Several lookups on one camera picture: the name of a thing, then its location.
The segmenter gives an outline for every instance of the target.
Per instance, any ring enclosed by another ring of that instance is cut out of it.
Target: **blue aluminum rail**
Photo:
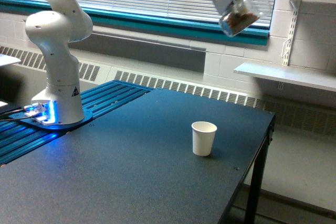
[[[96,119],[150,92],[151,88],[122,81],[110,81],[81,94],[84,109]],[[0,165],[7,164],[66,132],[40,130],[21,122],[0,123]]]

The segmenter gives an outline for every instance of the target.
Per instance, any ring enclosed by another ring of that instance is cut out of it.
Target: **black table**
[[[218,127],[209,157],[191,124]],[[154,90],[0,169],[0,223],[219,223],[255,161],[253,223],[274,114]]]

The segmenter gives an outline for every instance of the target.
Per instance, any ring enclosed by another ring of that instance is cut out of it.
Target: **cable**
[[[23,112],[24,109],[17,109],[17,110],[12,110],[12,111],[8,111],[8,112],[5,112],[5,113],[2,113],[0,114],[0,118],[3,118],[5,116],[9,116],[11,114],[15,114],[15,113],[19,113],[19,112]]]
[[[24,119],[29,119],[29,118],[36,118],[38,116],[41,116],[41,114],[32,115],[32,116],[26,116],[25,118],[1,119],[0,122],[18,121],[18,120],[24,120]]]

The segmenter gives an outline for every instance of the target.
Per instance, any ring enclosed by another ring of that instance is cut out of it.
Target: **white paper cup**
[[[217,126],[209,122],[194,122],[191,127],[193,128],[193,153],[204,157],[210,155]]]

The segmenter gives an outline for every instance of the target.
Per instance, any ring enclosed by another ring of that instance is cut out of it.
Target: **window sill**
[[[5,12],[10,11],[31,14],[49,9],[50,5],[44,2],[0,0],[0,10]],[[235,37],[227,37],[223,34],[217,24],[113,12],[85,7],[83,10],[90,15],[92,21],[97,23],[97,25],[109,25],[120,29],[135,29],[137,31],[143,31],[144,33],[179,36],[193,40],[211,40],[217,42],[228,41],[265,46],[269,36],[269,30],[246,28]]]

